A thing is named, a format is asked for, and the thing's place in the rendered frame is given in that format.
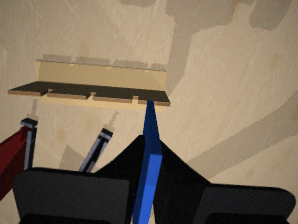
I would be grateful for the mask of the red board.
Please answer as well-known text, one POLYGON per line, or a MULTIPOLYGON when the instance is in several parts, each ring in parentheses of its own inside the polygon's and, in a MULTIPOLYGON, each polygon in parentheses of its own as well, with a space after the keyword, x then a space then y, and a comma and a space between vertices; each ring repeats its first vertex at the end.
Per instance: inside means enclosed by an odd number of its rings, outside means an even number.
POLYGON ((24 171, 29 129, 21 128, 0 144, 0 201, 12 189, 14 177, 24 171))

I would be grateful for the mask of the blue notched board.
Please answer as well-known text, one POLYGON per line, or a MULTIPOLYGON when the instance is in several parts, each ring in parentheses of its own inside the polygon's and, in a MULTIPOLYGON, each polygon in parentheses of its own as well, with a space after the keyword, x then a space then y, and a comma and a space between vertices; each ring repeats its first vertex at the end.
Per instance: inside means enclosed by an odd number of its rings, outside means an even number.
POLYGON ((147 100, 142 135, 145 135, 145 150, 132 213, 132 224, 149 222, 163 157, 154 101, 147 100))

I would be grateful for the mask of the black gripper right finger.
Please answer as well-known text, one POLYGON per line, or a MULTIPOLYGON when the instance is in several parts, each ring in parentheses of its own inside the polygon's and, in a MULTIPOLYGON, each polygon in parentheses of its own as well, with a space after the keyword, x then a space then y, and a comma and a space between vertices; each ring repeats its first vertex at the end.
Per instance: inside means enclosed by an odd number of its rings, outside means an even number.
POLYGON ((153 200, 155 224, 205 224, 211 213, 288 219, 295 207, 296 197, 283 188, 213 184, 160 143, 163 157, 153 200))

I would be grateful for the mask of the tan slotted board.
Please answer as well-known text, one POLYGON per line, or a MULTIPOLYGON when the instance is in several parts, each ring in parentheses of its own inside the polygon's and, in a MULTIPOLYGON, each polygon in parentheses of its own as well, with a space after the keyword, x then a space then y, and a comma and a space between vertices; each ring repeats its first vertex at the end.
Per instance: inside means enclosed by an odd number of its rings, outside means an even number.
POLYGON ((170 107, 167 71, 35 61, 37 81, 8 90, 9 95, 40 96, 41 103, 155 112, 170 107))

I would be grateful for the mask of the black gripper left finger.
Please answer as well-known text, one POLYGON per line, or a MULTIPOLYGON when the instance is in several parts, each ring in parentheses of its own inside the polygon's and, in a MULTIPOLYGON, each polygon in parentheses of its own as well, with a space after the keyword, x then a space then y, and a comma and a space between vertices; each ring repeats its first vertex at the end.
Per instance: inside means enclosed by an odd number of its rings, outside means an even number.
POLYGON ((32 167, 12 188, 20 220, 27 213, 130 224, 145 150, 145 135, 92 172, 32 167))

